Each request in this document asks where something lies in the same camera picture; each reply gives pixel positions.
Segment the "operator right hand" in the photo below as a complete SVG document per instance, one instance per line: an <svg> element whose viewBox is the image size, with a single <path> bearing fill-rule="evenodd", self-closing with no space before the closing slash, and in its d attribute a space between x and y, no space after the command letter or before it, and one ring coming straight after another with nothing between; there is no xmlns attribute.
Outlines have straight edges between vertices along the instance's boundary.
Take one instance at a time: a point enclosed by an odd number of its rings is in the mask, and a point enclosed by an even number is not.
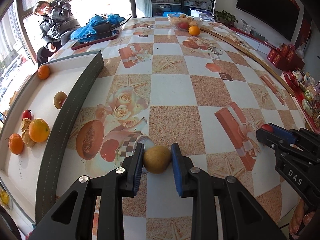
<svg viewBox="0 0 320 240"><path fill-rule="evenodd" d="M289 223L289 236L292 239L299 238L299 235L297 233L299 230L299 227L302 224L307 226L310 223L310 221L312 220L313 215L315 214L315 212L306 213L305 207L306 207L305 202L302 200L302 198L300 198L300 201L299 201L298 205L296 206L294 214L293 214L291 221Z"/></svg>

